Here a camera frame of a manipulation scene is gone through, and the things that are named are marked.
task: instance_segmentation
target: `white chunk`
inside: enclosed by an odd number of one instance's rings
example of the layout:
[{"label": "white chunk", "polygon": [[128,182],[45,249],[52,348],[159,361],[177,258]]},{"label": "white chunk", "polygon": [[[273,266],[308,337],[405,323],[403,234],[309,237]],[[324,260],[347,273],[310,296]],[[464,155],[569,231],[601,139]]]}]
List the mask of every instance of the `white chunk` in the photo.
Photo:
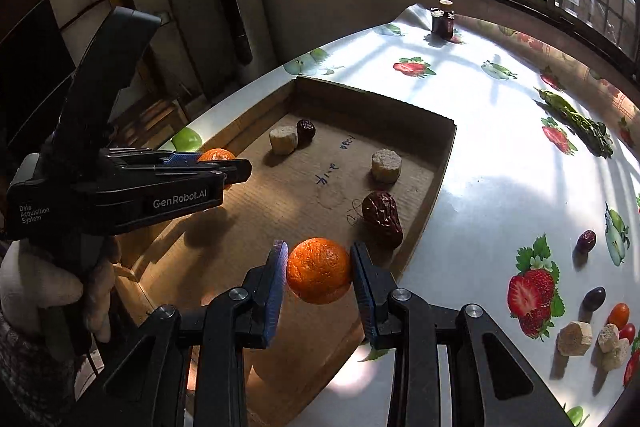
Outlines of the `white chunk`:
[{"label": "white chunk", "polygon": [[616,347],[608,353],[605,353],[602,357],[602,368],[605,371],[613,371],[614,369],[622,367],[622,364],[626,362],[629,356],[630,350],[629,339],[620,339]]},{"label": "white chunk", "polygon": [[598,345],[603,353],[608,353],[616,347],[620,331],[615,324],[607,324],[598,334]]},{"label": "white chunk", "polygon": [[581,357],[593,340],[591,325],[586,322],[572,321],[558,333],[556,346],[561,355],[566,357]]},{"label": "white chunk", "polygon": [[298,131],[294,125],[276,127],[270,131],[269,141],[274,154],[286,156],[298,146]]},{"label": "white chunk", "polygon": [[402,158],[389,149],[380,149],[371,157],[371,173],[382,183],[395,183],[402,168]]}]

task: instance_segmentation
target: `cardboard tray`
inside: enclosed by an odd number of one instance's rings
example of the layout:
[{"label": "cardboard tray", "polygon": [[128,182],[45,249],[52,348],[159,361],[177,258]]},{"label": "cardboard tray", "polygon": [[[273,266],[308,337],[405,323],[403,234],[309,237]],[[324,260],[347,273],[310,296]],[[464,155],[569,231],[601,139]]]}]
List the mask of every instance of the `cardboard tray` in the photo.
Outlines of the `cardboard tray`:
[{"label": "cardboard tray", "polygon": [[[269,131],[313,121],[313,142],[282,157]],[[364,240],[375,263],[398,277],[409,262],[449,160],[456,126],[447,118],[382,95],[299,76],[247,110],[202,150],[222,147],[252,162],[249,181],[225,191],[218,208],[120,236],[123,265],[116,288],[140,324],[163,303],[192,309],[240,285],[263,264],[274,239],[290,250],[309,237],[346,248]],[[370,175],[371,155],[396,150],[402,171],[394,185]],[[404,241],[378,246],[360,217],[375,189],[396,199]],[[333,378],[363,338],[351,289],[325,306],[306,304],[287,289],[280,322],[266,351],[245,350],[247,406],[252,423],[286,425]]]}]

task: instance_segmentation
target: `human hand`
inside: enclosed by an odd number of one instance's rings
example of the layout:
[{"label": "human hand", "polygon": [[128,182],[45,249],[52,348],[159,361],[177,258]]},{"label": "human hand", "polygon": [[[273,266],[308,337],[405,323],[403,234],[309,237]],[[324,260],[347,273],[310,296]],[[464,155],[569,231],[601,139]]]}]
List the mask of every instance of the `human hand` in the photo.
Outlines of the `human hand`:
[{"label": "human hand", "polygon": [[104,241],[100,260],[84,286],[78,277],[48,259],[50,254],[28,240],[12,242],[0,265],[0,305],[5,320],[21,333],[38,336],[42,334],[38,309],[65,306],[84,294],[84,325],[99,342],[108,342],[108,313],[115,281],[111,263],[120,261],[116,241]]}]

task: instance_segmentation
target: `fruit patterned tablecloth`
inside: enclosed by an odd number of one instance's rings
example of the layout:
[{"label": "fruit patterned tablecloth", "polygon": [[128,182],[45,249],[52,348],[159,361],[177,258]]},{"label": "fruit patterned tablecloth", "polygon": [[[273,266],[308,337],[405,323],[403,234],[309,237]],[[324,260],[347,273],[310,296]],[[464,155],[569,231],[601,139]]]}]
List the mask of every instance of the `fruit patterned tablecloth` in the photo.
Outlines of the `fruit patterned tablecloth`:
[{"label": "fruit patterned tablecloth", "polygon": [[[482,305],[558,402],[582,406],[590,415],[585,426],[596,426],[620,396],[626,366],[604,372],[596,336],[617,303],[628,304],[629,322],[640,326],[640,166],[629,149],[632,122],[620,120],[633,119],[636,108],[571,57],[554,58],[546,44],[496,30],[545,51],[519,54],[481,35],[489,23],[475,24],[458,24],[444,42],[431,35],[428,10],[412,6],[393,23],[315,49],[244,89],[249,97],[260,83],[307,74],[454,120],[458,133],[442,190],[399,283],[432,304]],[[590,112],[585,93],[600,113]],[[190,128],[206,135],[214,114]],[[596,235],[588,255],[574,251],[586,230]],[[604,287],[606,299],[591,317],[590,349],[559,356],[558,331],[585,319],[580,303],[596,287]],[[527,292],[532,298],[523,298]],[[393,365],[392,352],[360,346],[291,425],[385,425]],[[443,425],[450,425],[446,389],[442,396]]]}]

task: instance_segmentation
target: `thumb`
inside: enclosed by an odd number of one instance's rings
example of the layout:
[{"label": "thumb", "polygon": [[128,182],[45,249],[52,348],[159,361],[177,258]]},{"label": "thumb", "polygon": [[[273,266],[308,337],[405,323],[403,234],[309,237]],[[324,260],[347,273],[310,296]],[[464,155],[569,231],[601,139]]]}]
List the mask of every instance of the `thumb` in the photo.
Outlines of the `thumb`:
[{"label": "thumb", "polygon": [[66,306],[82,296],[82,283],[72,273],[29,252],[19,259],[22,283],[39,308]]}]

